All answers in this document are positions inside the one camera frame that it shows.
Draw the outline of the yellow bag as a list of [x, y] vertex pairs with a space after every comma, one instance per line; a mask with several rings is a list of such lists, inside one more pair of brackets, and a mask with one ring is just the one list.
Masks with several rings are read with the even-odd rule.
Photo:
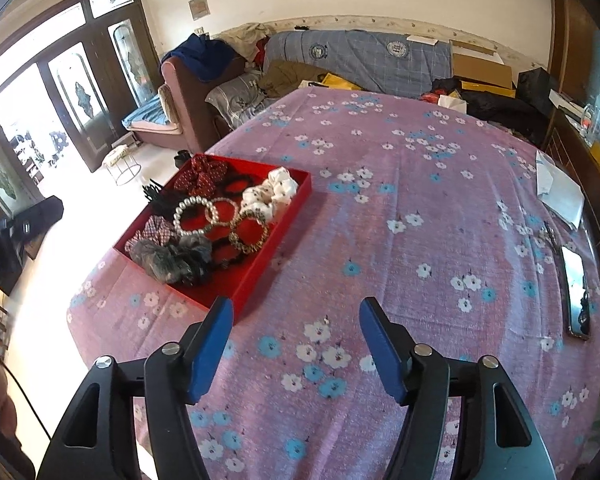
[[326, 76], [320, 81], [320, 84], [324, 87], [331, 89], [340, 89], [340, 90], [351, 90], [351, 91], [360, 91], [361, 87], [357, 84], [354, 84], [351, 81], [347, 81], [340, 76], [337, 76], [332, 73], [327, 73]]

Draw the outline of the cardboard box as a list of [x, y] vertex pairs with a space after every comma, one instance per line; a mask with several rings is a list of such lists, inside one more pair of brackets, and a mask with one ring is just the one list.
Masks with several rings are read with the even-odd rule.
[[498, 52], [463, 41], [452, 41], [452, 75], [463, 90], [489, 92], [513, 98], [516, 94], [512, 68]]

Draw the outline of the white folded paper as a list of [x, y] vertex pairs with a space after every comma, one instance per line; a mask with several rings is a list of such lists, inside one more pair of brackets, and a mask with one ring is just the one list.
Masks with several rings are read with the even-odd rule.
[[580, 185], [562, 171], [547, 154], [535, 155], [536, 195], [572, 230], [580, 228], [584, 194]]

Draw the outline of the red jewelry tray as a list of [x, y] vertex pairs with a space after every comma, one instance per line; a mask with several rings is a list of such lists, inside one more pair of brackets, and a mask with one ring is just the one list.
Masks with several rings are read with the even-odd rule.
[[[218, 195], [215, 196], [216, 198], [225, 197], [229, 200], [238, 200], [238, 196], [242, 194], [243, 190], [250, 185], [263, 181], [268, 173], [274, 169], [272, 165], [262, 164], [262, 162], [218, 155], [208, 156], [226, 162], [228, 168], [230, 168], [227, 179], [222, 184]], [[291, 168], [289, 172], [299, 185], [297, 195], [294, 196], [283, 217], [270, 224], [268, 237], [257, 252], [241, 256], [233, 263], [222, 264], [219, 269], [213, 270], [210, 276], [199, 285], [174, 284], [170, 285], [168, 289], [193, 301], [198, 307], [204, 309], [210, 308], [216, 297], [226, 297], [233, 301], [234, 318], [240, 318], [240, 314], [244, 310], [251, 293], [256, 288], [265, 267], [272, 261], [278, 245], [288, 232], [291, 223], [298, 216], [301, 207], [311, 195], [311, 175], [306, 171], [294, 168]], [[175, 191], [173, 185], [177, 175], [178, 172], [163, 186]], [[216, 247], [215, 255], [212, 257], [215, 262], [218, 262], [222, 256], [229, 255], [232, 251], [228, 240], [230, 235], [228, 214], [231, 209], [232, 206], [229, 204], [218, 207], [220, 224], [213, 228], [209, 226], [209, 221], [200, 208], [196, 208], [191, 214], [186, 214], [181, 220], [183, 228], [204, 229], [206, 231], [208, 239]]]

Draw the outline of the navy blue cloth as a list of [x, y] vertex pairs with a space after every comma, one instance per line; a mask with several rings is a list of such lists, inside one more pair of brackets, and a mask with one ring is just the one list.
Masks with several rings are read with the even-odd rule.
[[181, 44], [166, 52], [160, 60], [160, 73], [166, 79], [166, 64], [178, 62], [204, 84], [222, 82], [242, 75], [246, 61], [224, 40], [191, 34]]

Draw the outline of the pink floral bed sheet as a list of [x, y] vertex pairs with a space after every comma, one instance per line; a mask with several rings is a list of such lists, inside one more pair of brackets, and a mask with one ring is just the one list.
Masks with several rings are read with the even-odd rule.
[[[585, 230], [539, 201], [532, 145], [425, 102], [302, 89], [214, 152], [304, 170], [312, 192], [190, 414], [213, 478], [381, 477], [404, 413], [358, 324], [367, 296], [444, 356], [499, 358], [573, 475], [600, 392], [600, 279]], [[562, 245], [583, 261], [588, 340], [566, 331]]]

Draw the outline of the small round side table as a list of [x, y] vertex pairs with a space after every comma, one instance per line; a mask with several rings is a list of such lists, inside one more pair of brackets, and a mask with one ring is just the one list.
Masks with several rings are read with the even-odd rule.
[[142, 170], [142, 166], [125, 144], [116, 146], [105, 156], [102, 160], [102, 168], [114, 179], [116, 185], [131, 182]]

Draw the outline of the grey fluffy scrunchie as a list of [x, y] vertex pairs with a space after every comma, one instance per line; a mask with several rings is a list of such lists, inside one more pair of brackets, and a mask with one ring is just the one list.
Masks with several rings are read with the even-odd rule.
[[197, 285], [210, 273], [212, 244], [203, 235], [183, 236], [164, 246], [145, 238], [133, 244], [129, 255], [162, 284]]

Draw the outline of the black shoe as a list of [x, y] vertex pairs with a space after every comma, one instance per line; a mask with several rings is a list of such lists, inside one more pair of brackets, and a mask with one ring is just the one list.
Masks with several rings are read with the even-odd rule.
[[174, 165], [176, 168], [181, 169], [186, 162], [192, 158], [192, 154], [187, 150], [178, 151], [178, 154], [174, 156]]

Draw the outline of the dark red dotted scrunchie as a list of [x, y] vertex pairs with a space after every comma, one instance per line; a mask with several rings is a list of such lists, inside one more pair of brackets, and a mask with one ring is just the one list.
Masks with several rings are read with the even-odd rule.
[[205, 154], [196, 154], [178, 170], [173, 188], [187, 196], [215, 198], [229, 171], [226, 162]]

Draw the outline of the black hair claw clip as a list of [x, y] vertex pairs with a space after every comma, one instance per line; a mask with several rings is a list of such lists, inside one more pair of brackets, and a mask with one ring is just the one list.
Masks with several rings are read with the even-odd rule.
[[175, 208], [183, 200], [180, 192], [165, 188], [154, 180], [151, 180], [149, 184], [144, 184], [142, 189], [154, 216], [171, 218]]

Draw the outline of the black smartphone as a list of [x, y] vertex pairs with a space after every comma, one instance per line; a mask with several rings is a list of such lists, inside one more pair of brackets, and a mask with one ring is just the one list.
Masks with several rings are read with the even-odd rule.
[[582, 258], [562, 245], [559, 261], [566, 331], [574, 338], [588, 340], [591, 335], [591, 312]]

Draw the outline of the white floral scrunchie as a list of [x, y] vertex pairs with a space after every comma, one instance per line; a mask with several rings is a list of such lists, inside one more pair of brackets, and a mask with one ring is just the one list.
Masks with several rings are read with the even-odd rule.
[[260, 184], [242, 192], [240, 211], [257, 211], [266, 222], [277, 222], [297, 195], [298, 187], [287, 168], [275, 168]]

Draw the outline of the grey patterned pillow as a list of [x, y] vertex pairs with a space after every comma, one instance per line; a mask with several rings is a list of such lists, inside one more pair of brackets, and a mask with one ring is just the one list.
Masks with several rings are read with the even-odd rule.
[[250, 70], [213, 88], [204, 99], [235, 130], [277, 101], [260, 87], [263, 73]]

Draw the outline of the black bag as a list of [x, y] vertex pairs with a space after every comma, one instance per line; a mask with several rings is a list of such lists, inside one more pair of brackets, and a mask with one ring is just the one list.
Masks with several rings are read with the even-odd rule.
[[544, 68], [520, 73], [513, 96], [470, 90], [464, 84], [458, 77], [436, 79], [431, 92], [449, 96], [457, 91], [469, 116], [513, 130], [537, 148], [544, 143], [554, 110], [550, 90], [558, 89], [557, 81]]

